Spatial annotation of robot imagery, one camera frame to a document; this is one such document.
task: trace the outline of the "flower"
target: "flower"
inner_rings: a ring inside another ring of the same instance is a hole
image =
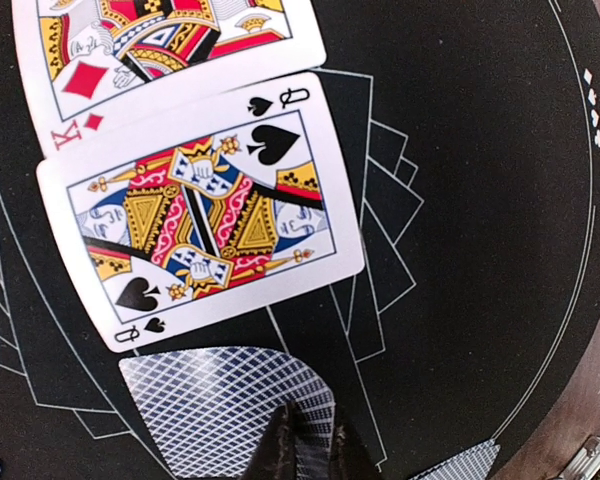
[[[239,152],[240,142],[238,142],[238,136],[234,135],[233,137],[224,138],[222,145],[220,145],[220,150],[227,155],[235,155],[236,152]]]
[[[169,287],[169,295],[171,296],[171,300],[180,300],[182,297],[184,297],[186,291],[187,289],[184,285],[171,285],[171,287]]]

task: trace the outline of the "spade symbol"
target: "spade symbol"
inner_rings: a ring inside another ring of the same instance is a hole
[[[278,163],[287,154],[300,135],[273,125],[260,125],[254,128],[251,137],[260,145],[247,145],[249,155],[260,150],[258,153],[260,163],[271,166]]]
[[[149,295],[158,295],[160,290],[154,287],[149,290],[149,282],[146,278],[137,277],[131,280],[116,301],[116,305],[132,308],[141,312],[151,312],[158,308],[158,301]]]
[[[248,110],[253,113],[254,117],[261,117],[271,108],[273,102],[261,97],[253,97],[249,101]]]
[[[162,320],[157,317],[153,317],[151,320],[149,320],[149,323],[147,323],[147,326],[144,327],[144,329],[147,332],[162,333],[164,332],[164,327],[165,323]]]

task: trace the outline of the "black playing mat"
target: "black playing mat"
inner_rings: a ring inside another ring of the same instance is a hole
[[[600,315],[600,18],[564,0],[315,9],[370,268],[138,353],[287,349],[387,480],[490,438],[501,465]],[[3,478],[171,478],[117,367],[133,352],[100,341],[55,248],[11,28],[0,4]]]

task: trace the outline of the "metal object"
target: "metal object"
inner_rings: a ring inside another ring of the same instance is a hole
[[[590,437],[569,465],[554,480],[594,480],[600,478],[600,437]]]

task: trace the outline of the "small red diamond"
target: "small red diamond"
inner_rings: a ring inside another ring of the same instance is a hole
[[[100,80],[102,80],[102,77],[105,76],[108,70],[108,68],[94,67],[93,65],[80,62],[63,91],[75,93],[91,100]]]
[[[100,127],[103,119],[104,117],[101,117],[100,115],[94,115],[92,113],[89,115],[89,118],[87,118],[84,126],[85,128],[90,128],[91,130],[98,130],[98,127]]]

